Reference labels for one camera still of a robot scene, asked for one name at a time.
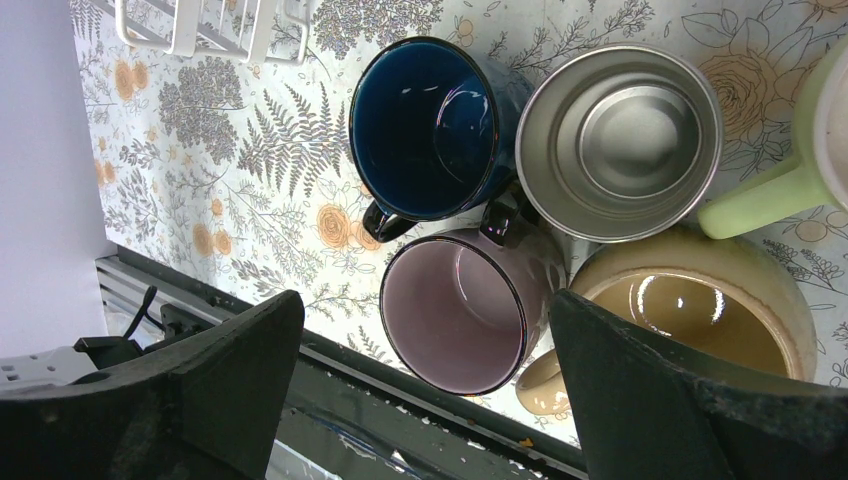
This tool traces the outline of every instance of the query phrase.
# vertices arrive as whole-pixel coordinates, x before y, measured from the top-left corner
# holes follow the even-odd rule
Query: purple mug
[[[383,275],[389,343],[413,373],[448,393],[483,395],[506,384],[566,281],[553,241],[519,218],[516,203],[490,201],[479,229],[410,242]]]

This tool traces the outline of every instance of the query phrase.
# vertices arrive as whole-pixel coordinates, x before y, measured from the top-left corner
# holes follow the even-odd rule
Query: white wall
[[[67,0],[2,0],[0,358],[106,334],[106,240]]]

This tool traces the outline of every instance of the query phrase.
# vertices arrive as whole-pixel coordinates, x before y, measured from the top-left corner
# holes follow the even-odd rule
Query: green mug handle
[[[707,236],[730,238],[833,202],[818,172],[793,155],[698,211]]]

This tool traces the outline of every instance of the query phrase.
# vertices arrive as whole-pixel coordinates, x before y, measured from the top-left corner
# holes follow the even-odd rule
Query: light green cup
[[[848,36],[819,61],[801,89],[792,156],[701,208],[704,233],[729,238],[818,205],[848,211],[848,152],[833,158],[827,146],[828,117],[846,72]]]

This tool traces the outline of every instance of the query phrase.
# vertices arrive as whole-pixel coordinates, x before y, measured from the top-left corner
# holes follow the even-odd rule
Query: table
[[[401,370],[377,310],[383,270],[404,242],[473,224],[480,211],[385,245],[362,229],[371,198],[351,163],[346,117],[381,47],[441,37],[537,85],[610,42],[680,54],[706,73],[724,111],[727,144],[709,199],[787,154],[798,86],[848,33],[848,0],[324,0],[309,7],[307,62],[291,68],[132,49],[112,17],[87,0],[70,4],[108,237],[249,302],[297,290],[307,328]],[[206,14],[222,7],[235,34],[241,3],[210,1]],[[143,1],[130,11],[169,31],[170,18]],[[292,48],[293,28],[275,25],[280,51]],[[815,381],[848,387],[848,214],[819,207],[747,237],[786,266],[813,310]],[[590,246],[563,245],[575,271]],[[546,336],[534,357],[551,348]],[[469,401],[579,446],[570,412],[533,416],[513,385]]]

